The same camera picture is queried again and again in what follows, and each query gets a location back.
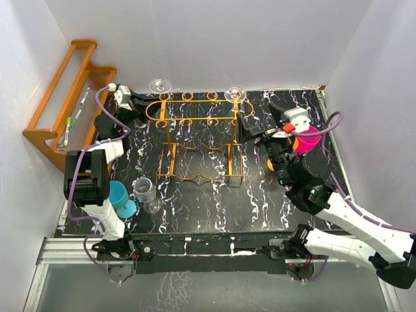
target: glass base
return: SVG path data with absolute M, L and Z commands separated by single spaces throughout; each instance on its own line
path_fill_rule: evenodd
M 155 197 L 151 202 L 144 203 L 143 208 L 147 213 L 156 213 L 162 208 L 162 200 L 158 197 Z

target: gray floor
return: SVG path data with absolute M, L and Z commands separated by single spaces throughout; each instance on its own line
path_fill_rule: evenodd
M 263 272 L 136 275 L 121 287 L 94 265 L 50 265 L 38 311 L 387 311 L 375 274 L 329 263 L 301 285 Z

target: blue cup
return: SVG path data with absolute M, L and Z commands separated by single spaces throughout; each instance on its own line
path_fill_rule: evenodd
M 119 181 L 110 181 L 110 203 L 120 218 L 130 218 L 136 213 L 136 204 Z

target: marble surface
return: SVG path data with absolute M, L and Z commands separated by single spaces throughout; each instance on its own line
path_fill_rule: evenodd
M 181 99 L 175 94 L 174 99 Z M 206 99 L 206 94 L 194 94 L 194 99 Z M 324 116 L 317 94 L 314 90 L 276 90 L 253 91 L 247 93 L 247 100 L 255 107 L 249 122 L 257 129 L 275 127 L 267 104 L 278 103 L 288 109 L 304 107 L 309 111 L 315 127 L 324 125 Z M 168 106 L 171 115 L 182 117 L 223 116 L 230 110 L 228 102 L 176 103 Z M 229 122 L 220 122 L 217 126 L 208 126 L 206 122 L 194 122 L 192 125 L 170 124 L 172 140 L 184 146 L 197 146 L 204 143 L 209 146 L 222 146 L 229 142 L 227 134 Z M 218 181 L 197 179 L 182 181 L 175 177 L 157 179 L 161 159 L 162 143 L 166 134 L 159 132 L 155 122 L 131 124 L 133 132 L 129 136 L 129 150 L 117 159 L 112 167 L 111 178 L 121 181 L 130 199 L 136 201 L 138 212 L 125 223 L 132 233 L 198 233 L 218 231 L 291 231 L 298 224 L 311 224 L 319 229 L 336 229 L 334 225 L 312 217 L 294 208 L 284 195 L 286 189 L 278 185 L 273 173 L 267 167 L 267 153 L 264 147 L 255 147 L 247 142 L 236 147 L 233 163 L 239 167 L 239 149 L 242 150 L 244 180 L 223 178 Z M 344 177 L 335 155 L 332 142 L 327 136 L 325 147 L 329 153 L 328 162 L 333 172 L 345 186 Z M 162 172 L 169 169 L 168 149 L 164 149 Z M 178 149 L 175 173 L 180 176 L 219 176 L 228 170 L 227 151 L 209 151 L 204 148 L 196 151 Z M 162 200 L 162 209 L 150 215 L 143 210 L 133 195 L 133 183 L 139 177 L 150 178 L 157 187 L 157 196 Z M 80 209 L 74 209 L 74 215 L 82 215 Z M 63 231 L 57 235 L 86 235 L 95 231 L 91 222 L 76 224 L 66 222 Z

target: gold metal frame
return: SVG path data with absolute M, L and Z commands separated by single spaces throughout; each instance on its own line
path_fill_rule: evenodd
M 156 127 L 162 127 L 165 128 L 166 130 L 166 137 L 167 137 L 167 142 L 163 142 L 162 145 L 162 157 L 161 157 L 161 164 L 159 167 L 159 173 L 157 175 L 157 177 L 160 179 L 161 177 L 178 177 L 182 180 L 185 181 L 189 181 L 189 180 L 193 180 L 196 179 L 197 177 L 202 177 L 204 179 L 207 180 L 217 180 L 217 179 L 221 179 L 222 177 L 239 177 L 242 181 L 243 179 L 243 172 L 242 172 L 242 150 L 240 149 L 240 173 L 239 174 L 234 174 L 233 173 L 233 150 L 235 146 L 242 146 L 242 144 L 236 143 L 235 142 L 235 133 L 236 133 L 236 127 L 237 127 L 237 114 L 239 112 L 239 103 L 234 102 L 234 116 L 233 117 L 181 117 L 181 118 L 167 118 L 166 117 L 166 106 L 168 103 L 212 103 L 212 102 L 226 102 L 227 100 L 225 99 L 217 99 L 218 95 L 214 92 L 210 92 L 209 93 L 209 97 L 208 99 L 192 99 L 193 98 L 193 94 L 191 93 L 190 96 L 188 96 L 188 94 L 183 94 L 182 98 L 183 100 L 181 101 L 172 101 L 170 100 L 170 96 L 168 96 L 166 99 L 163 99 L 162 96 L 159 97 L 160 101 L 154 101 L 152 103 L 150 103 L 147 108 L 146 108 L 146 115 L 150 120 L 155 120 L 156 121 Z M 161 103 L 161 115 L 159 118 L 154 118 L 152 116 L 149 115 L 148 111 L 150 109 L 150 107 L 152 105 L 155 105 L 157 103 Z M 251 111 L 249 114 L 247 114 L 245 117 L 248 118 L 250 117 L 253 112 L 254 112 L 254 107 L 253 105 L 249 102 L 249 101 L 242 101 L 242 103 L 246 103 L 250 106 Z M 185 121 L 188 122 L 188 125 L 192 125 L 194 123 L 194 121 L 203 121 L 205 120 L 207 122 L 207 125 L 218 125 L 220 123 L 220 121 L 226 121 L 229 120 L 231 122 L 231 138 L 229 143 L 224 144 L 223 146 L 220 147 L 211 147 L 211 146 L 207 146 L 204 143 L 200 144 L 198 146 L 194 146 L 194 147 L 186 147 L 180 143 L 177 142 L 172 142 L 172 139 L 170 138 L 170 133 L 169 133 L 169 127 L 168 127 L 168 122 L 169 121 L 178 121 L 180 125 L 184 125 Z M 164 147 L 165 145 L 168 146 L 169 150 L 170 150 L 170 170 L 167 174 L 163 174 L 162 173 L 162 167 L 163 167 L 163 154 L 164 154 Z M 202 174 L 197 174 L 194 177 L 182 177 L 180 175 L 175 174 L 175 159 L 176 159 L 176 152 L 177 152 L 177 147 L 181 146 L 182 148 L 185 148 L 186 150 L 196 150 L 198 148 L 200 148 L 201 146 L 206 147 L 208 150 L 213 150 L 213 151 L 218 151 L 221 150 L 222 148 L 227 148 L 228 150 L 228 174 L 224 174 L 224 175 L 220 175 L 217 177 L 206 177 Z

